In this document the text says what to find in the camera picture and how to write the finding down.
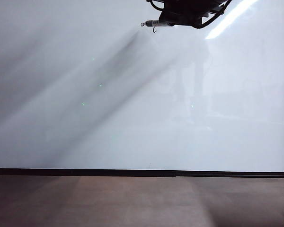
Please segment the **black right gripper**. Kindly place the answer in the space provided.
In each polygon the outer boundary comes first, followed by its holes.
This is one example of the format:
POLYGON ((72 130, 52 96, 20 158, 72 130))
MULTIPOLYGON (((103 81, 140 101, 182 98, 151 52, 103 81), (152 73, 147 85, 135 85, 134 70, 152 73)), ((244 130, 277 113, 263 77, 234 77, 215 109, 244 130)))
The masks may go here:
POLYGON ((167 0, 159 22, 167 26, 208 26, 224 11, 223 0, 167 0))

